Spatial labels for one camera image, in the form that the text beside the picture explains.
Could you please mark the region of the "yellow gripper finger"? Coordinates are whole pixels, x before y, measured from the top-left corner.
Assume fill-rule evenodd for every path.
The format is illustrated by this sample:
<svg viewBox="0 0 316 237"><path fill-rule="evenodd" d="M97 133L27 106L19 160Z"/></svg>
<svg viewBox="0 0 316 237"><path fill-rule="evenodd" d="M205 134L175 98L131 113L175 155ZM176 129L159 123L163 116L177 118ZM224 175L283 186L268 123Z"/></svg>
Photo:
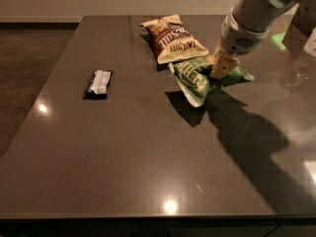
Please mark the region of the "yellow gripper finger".
<svg viewBox="0 0 316 237"><path fill-rule="evenodd" d="M212 56L212 69L210 77L221 80L239 65L239 55L237 52L225 51L218 46Z"/></svg>

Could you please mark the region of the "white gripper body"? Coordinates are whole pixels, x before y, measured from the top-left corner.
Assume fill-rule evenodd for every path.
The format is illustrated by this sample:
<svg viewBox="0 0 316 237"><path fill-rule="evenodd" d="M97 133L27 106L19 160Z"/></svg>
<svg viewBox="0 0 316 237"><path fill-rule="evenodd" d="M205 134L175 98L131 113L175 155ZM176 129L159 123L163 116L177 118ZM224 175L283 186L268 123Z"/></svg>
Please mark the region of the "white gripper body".
<svg viewBox="0 0 316 237"><path fill-rule="evenodd" d="M269 31L254 32L240 26L230 11L220 30L218 48L229 55L245 55L254 51Z"/></svg>

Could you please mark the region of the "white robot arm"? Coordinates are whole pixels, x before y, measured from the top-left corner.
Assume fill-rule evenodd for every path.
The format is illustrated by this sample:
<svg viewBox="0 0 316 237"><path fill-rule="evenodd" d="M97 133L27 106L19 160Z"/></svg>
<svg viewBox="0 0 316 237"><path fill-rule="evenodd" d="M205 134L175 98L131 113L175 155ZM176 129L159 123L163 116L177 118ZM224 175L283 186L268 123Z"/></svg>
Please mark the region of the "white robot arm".
<svg viewBox="0 0 316 237"><path fill-rule="evenodd" d="M316 0L238 0L222 23L210 76L222 79L239 65L239 56L255 50L272 23L296 3L312 16Z"/></svg>

